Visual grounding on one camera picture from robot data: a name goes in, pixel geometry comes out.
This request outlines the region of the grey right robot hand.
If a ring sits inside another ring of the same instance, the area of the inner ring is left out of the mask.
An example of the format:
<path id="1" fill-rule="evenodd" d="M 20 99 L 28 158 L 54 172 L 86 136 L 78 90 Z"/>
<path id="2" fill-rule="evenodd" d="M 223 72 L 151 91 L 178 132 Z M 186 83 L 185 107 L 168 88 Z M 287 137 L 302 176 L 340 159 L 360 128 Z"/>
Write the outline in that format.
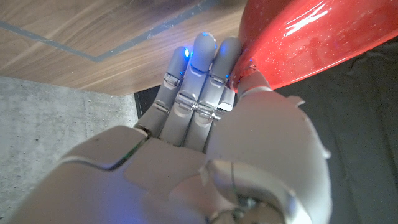
<path id="1" fill-rule="evenodd" d="M 330 153 L 253 65 L 230 88 L 240 53 L 206 32 L 177 48 L 134 127 L 66 153 L 11 223 L 328 223 Z"/>

